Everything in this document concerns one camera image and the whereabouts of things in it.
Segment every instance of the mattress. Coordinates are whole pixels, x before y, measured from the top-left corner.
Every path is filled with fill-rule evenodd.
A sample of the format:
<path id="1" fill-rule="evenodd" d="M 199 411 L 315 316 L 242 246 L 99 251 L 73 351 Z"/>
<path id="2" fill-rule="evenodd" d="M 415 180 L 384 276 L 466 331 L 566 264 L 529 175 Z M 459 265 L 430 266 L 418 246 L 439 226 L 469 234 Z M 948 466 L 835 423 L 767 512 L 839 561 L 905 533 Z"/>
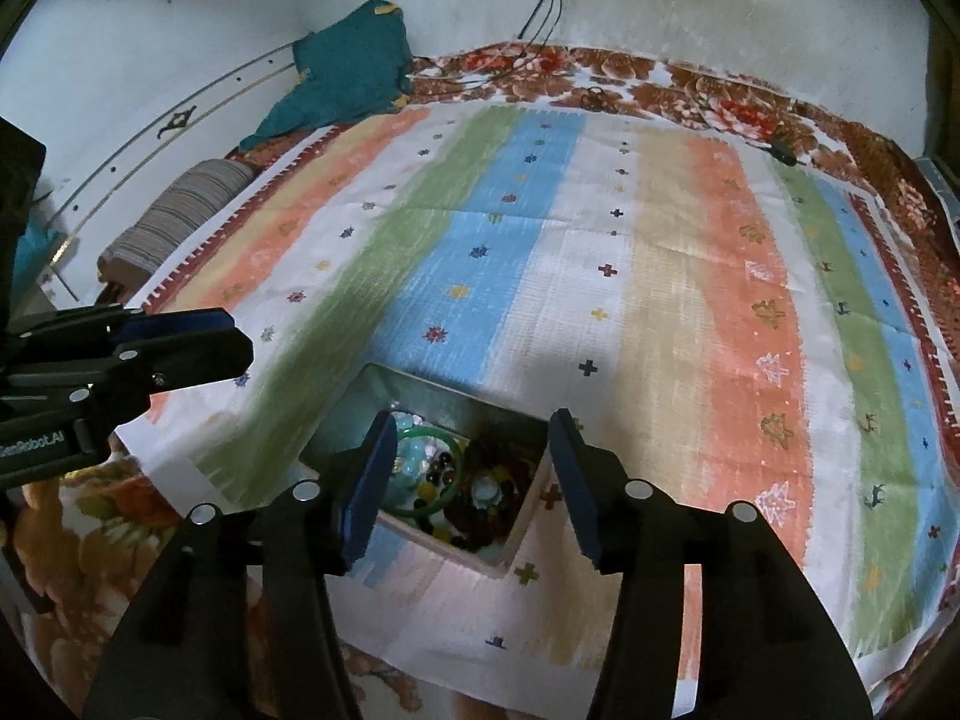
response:
<path id="1" fill-rule="evenodd" d="M 28 634 L 75 707 L 181 514 L 304 474 L 296 452 L 368 361 L 568 407 L 685 503 L 755 501 L 878 709 L 952 619 L 960 290 L 912 163 L 756 79 L 552 49 L 502 74 L 511 50 L 421 63 L 400 114 L 299 141 L 138 298 L 226 306 L 256 360 L 155 399 L 120 431 L 130 454 L 30 485 L 16 546 L 58 611 Z M 328 583 L 368 716 L 586 714 L 618 580 L 547 497 L 503 579 L 377 529 Z M 691 630 L 678 710 L 698 647 Z"/>

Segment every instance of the striped pillow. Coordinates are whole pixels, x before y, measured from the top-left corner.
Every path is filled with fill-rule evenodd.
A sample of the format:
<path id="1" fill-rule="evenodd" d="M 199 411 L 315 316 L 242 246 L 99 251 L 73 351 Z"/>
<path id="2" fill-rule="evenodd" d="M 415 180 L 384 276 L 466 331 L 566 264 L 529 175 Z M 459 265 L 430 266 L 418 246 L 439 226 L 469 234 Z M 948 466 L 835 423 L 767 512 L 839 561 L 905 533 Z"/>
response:
<path id="1" fill-rule="evenodd" d="M 256 171 L 229 159 L 208 159 L 174 181 L 100 255 L 100 280 L 136 292 L 176 248 L 253 181 Z"/>

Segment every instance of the open box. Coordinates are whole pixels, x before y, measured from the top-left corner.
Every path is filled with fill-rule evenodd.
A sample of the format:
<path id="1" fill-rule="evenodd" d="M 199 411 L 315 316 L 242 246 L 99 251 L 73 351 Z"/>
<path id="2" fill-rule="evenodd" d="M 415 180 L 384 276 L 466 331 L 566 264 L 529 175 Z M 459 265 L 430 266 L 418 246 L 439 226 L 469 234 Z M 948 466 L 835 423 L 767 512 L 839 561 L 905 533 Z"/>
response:
<path id="1" fill-rule="evenodd" d="M 520 541 L 550 476 L 546 421 L 371 362 L 363 367 L 323 417 L 301 452 L 301 462 L 309 469 L 320 471 L 326 458 L 359 446 L 373 418 L 381 410 L 414 413 L 440 429 L 470 439 L 493 433 L 534 460 L 536 468 L 530 488 L 512 528 L 497 555 L 488 560 L 438 541 L 382 509 L 377 515 L 378 522 L 437 555 L 488 576 L 504 576 L 517 555 Z"/>

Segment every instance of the metal screw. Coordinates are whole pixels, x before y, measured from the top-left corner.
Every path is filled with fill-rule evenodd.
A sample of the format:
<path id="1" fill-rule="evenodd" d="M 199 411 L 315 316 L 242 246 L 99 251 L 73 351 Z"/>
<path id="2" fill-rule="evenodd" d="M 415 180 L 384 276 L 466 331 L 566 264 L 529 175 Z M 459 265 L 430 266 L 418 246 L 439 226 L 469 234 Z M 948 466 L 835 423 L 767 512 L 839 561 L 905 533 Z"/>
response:
<path id="1" fill-rule="evenodd" d="M 320 494 L 320 485 L 316 482 L 301 482 L 294 487 L 294 498 L 301 502 L 312 501 Z"/>
<path id="2" fill-rule="evenodd" d="M 737 501 L 736 504 L 733 504 L 733 516 L 740 522 L 753 522 L 757 519 L 757 510 L 749 503 Z"/>
<path id="3" fill-rule="evenodd" d="M 631 479 L 624 485 L 623 490 L 630 498 L 635 498 L 638 501 L 645 501 L 654 494 L 654 488 L 642 479 Z"/>
<path id="4" fill-rule="evenodd" d="M 216 515 L 217 509 L 214 509 L 208 503 L 202 503 L 200 506 L 196 507 L 192 512 L 190 512 L 190 521 L 194 525 L 205 525 L 206 523 L 210 522 L 211 519 L 216 517 Z"/>

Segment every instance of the teal cloth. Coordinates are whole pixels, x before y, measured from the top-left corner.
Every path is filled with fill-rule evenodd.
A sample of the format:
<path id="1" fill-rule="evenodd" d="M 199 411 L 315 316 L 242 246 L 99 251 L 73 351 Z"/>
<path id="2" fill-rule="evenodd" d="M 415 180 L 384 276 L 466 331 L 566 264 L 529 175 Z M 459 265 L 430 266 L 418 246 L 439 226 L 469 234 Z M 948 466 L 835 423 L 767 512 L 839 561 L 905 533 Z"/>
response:
<path id="1" fill-rule="evenodd" d="M 373 11 L 381 5 L 390 2 L 369 0 L 344 20 L 294 43 L 296 69 L 305 78 L 241 141 L 240 151 L 295 129 L 397 112 L 394 101 L 411 91 L 406 73 L 413 57 L 402 11 L 378 16 Z"/>
<path id="2" fill-rule="evenodd" d="M 43 225 L 35 218 L 31 217 L 27 222 L 27 231 L 17 241 L 16 255 L 13 255 L 11 309 L 16 309 L 30 285 L 40 277 L 47 258 L 60 240 L 61 234 L 53 229 L 44 230 Z"/>

